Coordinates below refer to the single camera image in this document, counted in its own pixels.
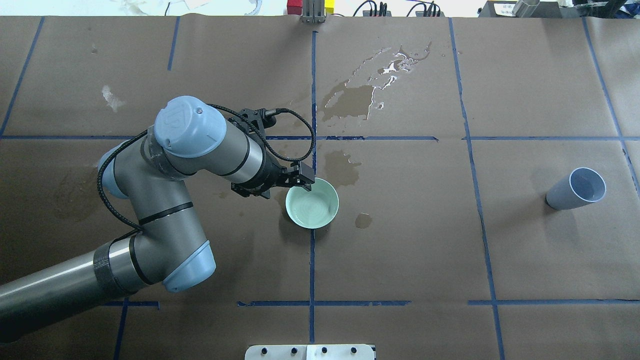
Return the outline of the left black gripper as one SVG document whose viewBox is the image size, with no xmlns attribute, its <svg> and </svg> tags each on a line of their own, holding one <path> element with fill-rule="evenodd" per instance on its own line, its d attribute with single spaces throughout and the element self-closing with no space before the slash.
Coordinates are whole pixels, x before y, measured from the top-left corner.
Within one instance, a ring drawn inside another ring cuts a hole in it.
<svg viewBox="0 0 640 360">
<path fill-rule="evenodd" d="M 293 161 L 284 166 L 272 155 L 265 155 L 256 175 L 243 183 L 231 183 L 231 191 L 249 198 L 250 196 L 270 199 L 270 189 L 300 187 L 306 192 L 313 190 L 315 172 L 313 167 L 302 161 Z"/>
</svg>

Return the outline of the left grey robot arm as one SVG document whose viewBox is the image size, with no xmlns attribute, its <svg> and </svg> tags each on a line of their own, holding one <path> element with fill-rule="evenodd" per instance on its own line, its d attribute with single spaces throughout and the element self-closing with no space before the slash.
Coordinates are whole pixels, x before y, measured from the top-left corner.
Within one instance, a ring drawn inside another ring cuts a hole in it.
<svg viewBox="0 0 640 360">
<path fill-rule="evenodd" d="M 313 126 L 288 108 L 243 109 L 178 96 L 147 130 L 115 146 L 97 167 L 107 210 L 131 231 L 97 249 L 1 287 L 1 343 L 161 283 L 182 292 L 216 269 L 185 179 L 208 171 L 249 198 L 274 187 L 310 191 L 304 163 Z"/>
</svg>

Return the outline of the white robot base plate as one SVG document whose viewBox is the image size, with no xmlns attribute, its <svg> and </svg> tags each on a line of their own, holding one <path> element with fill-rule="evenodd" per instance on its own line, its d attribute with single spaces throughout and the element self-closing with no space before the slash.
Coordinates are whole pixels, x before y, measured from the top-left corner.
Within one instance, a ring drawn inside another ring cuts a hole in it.
<svg viewBox="0 0 640 360">
<path fill-rule="evenodd" d="M 376 360 L 374 345 L 355 344 L 272 344 L 252 345 L 245 360 Z"/>
</svg>

